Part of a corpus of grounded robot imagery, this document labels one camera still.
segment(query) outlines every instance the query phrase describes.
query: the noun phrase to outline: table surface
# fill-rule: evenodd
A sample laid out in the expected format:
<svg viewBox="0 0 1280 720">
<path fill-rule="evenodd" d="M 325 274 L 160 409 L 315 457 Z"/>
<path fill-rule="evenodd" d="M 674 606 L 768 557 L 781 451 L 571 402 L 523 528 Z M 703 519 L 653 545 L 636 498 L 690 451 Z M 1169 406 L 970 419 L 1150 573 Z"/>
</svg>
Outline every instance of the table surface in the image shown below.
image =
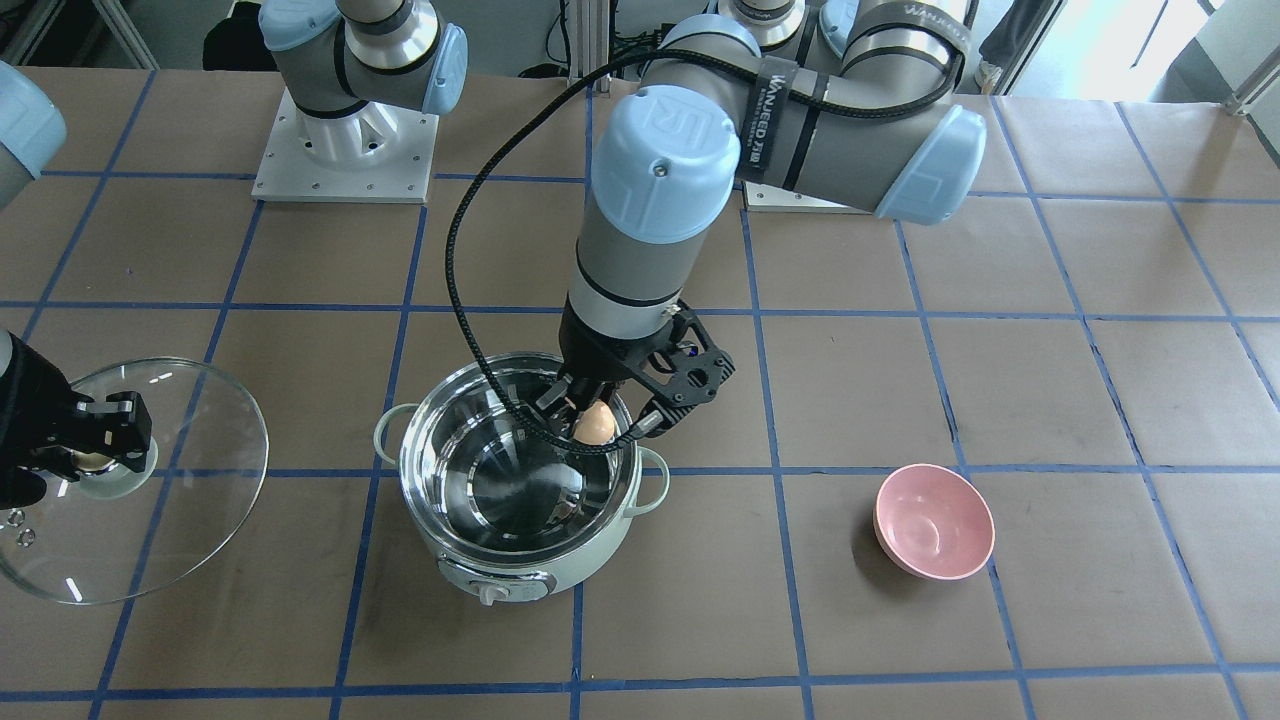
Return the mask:
<svg viewBox="0 0 1280 720">
<path fill-rule="evenodd" d="M 0 583 L 0 715 L 1280 719 L 1280 173 L 1216 106 L 964 97 L 987 156 L 932 228 L 735 193 L 686 299 L 739 370 L 652 443 L 666 503 L 572 592 L 485 609 L 369 434 L 468 361 L 448 220 L 562 83 L 468 78 L 425 208 L 264 205 L 278 76 L 24 72 L 70 140 L 0 215 L 0 327 L 69 377 L 209 360 L 271 455 L 243 530 L 165 592 Z M 458 274 L 488 352 L 556 350 L 626 87 L 476 199 Z M 987 571 L 879 551 L 872 501 L 910 462 L 989 501 Z"/>
</svg>

